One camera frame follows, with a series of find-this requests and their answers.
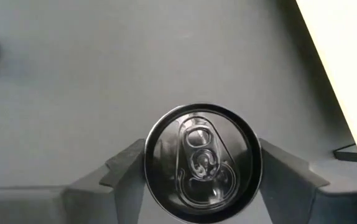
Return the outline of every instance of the can lid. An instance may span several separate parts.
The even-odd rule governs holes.
[[[261,148],[246,122],[231,111],[205,103],[181,106],[150,132],[145,173],[154,198],[173,216],[219,222],[256,194]],[[249,200],[238,203],[245,192]]]

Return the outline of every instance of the gray table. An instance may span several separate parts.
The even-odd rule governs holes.
[[[353,139],[268,0],[0,0],[0,187],[65,185],[210,101],[318,161]],[[227,223],[270,223],[258,195]],[[139,223],[174,223],[145,192]]]

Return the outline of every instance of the black holder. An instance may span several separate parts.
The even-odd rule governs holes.
[[[308,162],[260,139],[260,191],[274,224],[357,223],[357,192],[328,193]],[[0,189],[0,223],[136,224],[144,193],[144,139],[68,186]]]
[[[336,159],[341,161],[357,162],[357,145],[352,144],[333,151]]]

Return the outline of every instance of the can rim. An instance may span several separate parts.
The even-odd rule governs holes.
[[[249,142],[249,148],[252,152],[252,174],[249,178],[249,184],[247,189],[242,193],[242,195],[237,199],[233,204],[229,205],[223,210],[216,211],[209,214],[191,214],[185,213],[176,209],[173,205],[163,202],[160,198],[161,195],[158,195],[158,192],[152,190],[153,186],[157,184],[152,178],[152,160],[154,154],[154,146],[163,132],[163,130],[169,125],[172,121],[178,117],[188,114],[191,112],[209,112],[218,114],[229,119],[237,128],[241,131],[241,134]],[[246,208],[257,194],[259,189],[261,176],[262,176],[262,153],[261,145],[256,136],[256,133],[250,128],[249,124],[245,122],[240,116],[234,112],[218,105],[211,103],[192,103],[189,105],[178,106],[165,115],[156,122],[152,127],[151,131],[148,134],[144,147],[144,173],[146,177],[146,182],[149,191],[151,192],[154,200],[161,206],[167,213],[176,219],[188,222],[188,223],[216,223],[226,220],[227,218],[237,215],[241,210]]]

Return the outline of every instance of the can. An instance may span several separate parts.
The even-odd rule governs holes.
[[[179,106],[151,129],[144,172],[153,198],[173,217],[221,222],[253,201],[262,176],[261,145],[247,122],[226,108]]]

